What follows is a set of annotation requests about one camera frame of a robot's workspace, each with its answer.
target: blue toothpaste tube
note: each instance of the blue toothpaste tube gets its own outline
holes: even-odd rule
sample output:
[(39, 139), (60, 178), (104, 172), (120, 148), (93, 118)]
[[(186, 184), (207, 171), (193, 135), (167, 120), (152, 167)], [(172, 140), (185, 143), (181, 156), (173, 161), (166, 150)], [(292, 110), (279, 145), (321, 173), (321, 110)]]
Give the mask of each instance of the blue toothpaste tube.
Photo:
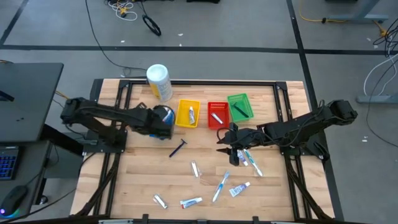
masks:
[(239, 186), (236, 186), (236, 187), (230, 189), (229, 192), (231, 193), (232, 197), (235, 197), (249, 186), (250, 186), (250, 182), (246, 182), (245, 184), (241, 184)]
[(248, 162), (246, 161), (246, 159), (244, 158), (242, 150), (238, 150), (238, 157), (243, 162), (244, 166), (248, 166), (249, 165)]
[(196, 205), (197, 203), (199, 203), (201, 201), (202, 201), (202, 198), (198, 197), (198, 198), (180, 201), (180, 204), (181, 204), (182, 208), (188, 208), (188, 207), (191, 207), (192, 205)]

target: plastic basket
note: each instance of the plastic basket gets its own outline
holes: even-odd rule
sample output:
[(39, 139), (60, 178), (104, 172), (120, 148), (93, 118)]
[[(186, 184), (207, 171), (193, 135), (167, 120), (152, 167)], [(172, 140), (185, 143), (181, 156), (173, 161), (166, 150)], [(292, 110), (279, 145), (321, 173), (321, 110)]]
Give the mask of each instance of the plastic basket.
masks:
[[(250, 101), (248, 95), (245, 93), (238, 95), (231, 95), (227, 97), (229, 103), (229, 110), (231, 112), (232, 120), (234, 122), (238, 121), (246, 121), (254, 117), (253, 110), (251, 109)], [(241, 112), (239, 112), (233, 105), (237, 106), (244, 113), (247, 114), (248, 117), (245, 117)]]
[[(220, 124), (211, 114), (214, 113), (222, 120)], [(229, 125), (229, 109), (227, 102), (208, 102), (207, 121), (210, 129), (227, 128)]]
[[(195, 115), (195, 122), (193, 124), (189, 123), (189, 107), (193, 108)], [(200, 112), (200, 101), (196, 100), (180, 100), (177, 110), (177, 119), (175, 124), (184, 128), (195, 128), (198, 126)]]

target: keyboard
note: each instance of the keyboard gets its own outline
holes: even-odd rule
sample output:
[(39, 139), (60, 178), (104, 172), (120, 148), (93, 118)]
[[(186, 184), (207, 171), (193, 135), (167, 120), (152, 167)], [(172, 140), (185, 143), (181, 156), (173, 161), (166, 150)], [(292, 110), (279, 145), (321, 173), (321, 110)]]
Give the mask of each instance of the keyboard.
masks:
[(18, 146), (0, 146), (0, 180), (12, 180), (17, 170)]

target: wooden table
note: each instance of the wooden table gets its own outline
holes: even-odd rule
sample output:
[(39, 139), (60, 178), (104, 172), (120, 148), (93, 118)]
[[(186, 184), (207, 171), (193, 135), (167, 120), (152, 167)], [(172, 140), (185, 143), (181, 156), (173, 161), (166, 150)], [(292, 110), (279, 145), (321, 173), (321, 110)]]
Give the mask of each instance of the wooden table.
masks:
[[(113, 106), (118, 83), (118, 79), (103, 80), (98, 102)], [(293, 117), (308, 113), (303, 83), (287, 82), (287, 86)], [(226, 145), (216, 144), (216, 131), (207, 127), (207, 103), (226, 101), (228, 95), (238, 93), (248, 94), (254, 111), (253, 119), (238, 123), (240, 128), (256, 128), (257, 124), (277, 121), (272, 88), (175, 85), (173, 91), (173, 98), (165, 104), (175, 110), (179, 99), (201, 101), (198, 127), (190, 129), (176, 126), (173, 139), (169, 141), (129, 132), (126, 151), (119, 165), (111, 217), (141, 218), (142, 214), (147, 213), (150, 219), (252, 220), (253, 216), (258, 216), (260, 220), (293, 220), (285, 162), (279, 148), (269, 146), (251, 149), (253, 158), (264, 173), (264, 177), (260, 178), (251, 165), (234, 167), (229, 164), (226, 154), (216, 152), (216, 149)], [(134, 85), (130, 107), (140, 102), (150, 108), (159, 104), (148, 85)], [(168, 155), (181, 143), (181, 139), (188, 144), (169, 159)], [(200, 178), (194, 178), (191, 161), (197, 162), (202, 172)], [(103, 154), (97, 154), (81, 169), (71, 213), (79, 211), (97, 188), (102, 163)], [(334, 217), (321, 161), (313, 156), (302, 156), (302, 164), (308, 191), (324, 212)], [(227, 170), (230, 177), (218, 201), (212, 203), (217, 185)], [(232, 198), (228, 190), (245, 182), (250, 182), (251, 186)], [(303, 217), (301, 194), (296, 191)], [(101, 204), (102, 211), (106, 194)], [(154, 194), (159, 194), (168, 203), (168, 209), (155, 204), (152, 200)], [(203, 197), (203, 201), (183, 210), (179, 201), (193, 197)]]

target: gray floor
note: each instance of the gray floor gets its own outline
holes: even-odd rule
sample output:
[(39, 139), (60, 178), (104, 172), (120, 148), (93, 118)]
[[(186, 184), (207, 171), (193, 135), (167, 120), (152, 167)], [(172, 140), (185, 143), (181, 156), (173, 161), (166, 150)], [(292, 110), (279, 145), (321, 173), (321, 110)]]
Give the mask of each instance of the gray floor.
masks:
[[(8, 26), (22, 0), (0, 1), (0, 33)], [(150, 16), (162, 28), (156, 37), (140, 19), (117, 19), (101, 0), (88, 0), (93, 25), (102, 45), (184, 47), (270, 47), (296, 49), (297, 45), (285, 1), (223, 0), (221, 4), (146, 2)], [(374, 24), (321, 24), (299, 18), (300, 1), (293, 0), (303, 45), (306, 49), (374, 50), (378, 38)], [(319, 19), (330, 14), (354, 12), (363, 1), (334, 2), (303, 0), (305, 17)], [(142, 12), (134, 8), (141, 16)], [(372, 13), (388, 14), (388, 27), (398, 16), (395, 0), (381, 1)], [(83, 1), (30, 0), (10, 33), (6, 45), (95, 46)], [(255, 52), (107, 52), (117, 63), (148, 67), (162, 63), (172, 78), (214, 78), (245, 80), (302, 80), (298, 54)], [(100, 51), (0, 50), (0, 58), (13, 62), (62, 62), (65, 68), (58, 86), (64, 94), (88, 97), (95, 78), (120, 77), (121, 69), (111, 65)], [(358, 111), (350, 126), (331, 127), (326, 135), (345, 219), (353, 222), (395, 223), (398, 219), (398, 149), (375, 137), (366, 126), (366, 105), (355, 103), (363, 92), (370, 69), (385, 60), (375, 55), (307, 55), (317, 99), (326, 102), (346, 99)], [(383, 68), (369, 81), (368, 91)], [(132, 72), (130, 76), (143, 75)], [(393, 93), (398, 80), (387, 87)], [(390, 141), (398, 128), (396, 106), (372, 106), (369, 123)], [(60, 123), (61, 108), (53, 104), (47, 123), (67, 131)], [(84, 131), (83, 127), (74, 127)], [(76, 186), (76, 179), (49, 181), (45, 194), (50, 201)], [(65, 217), (73, 196), (29, 219)]]

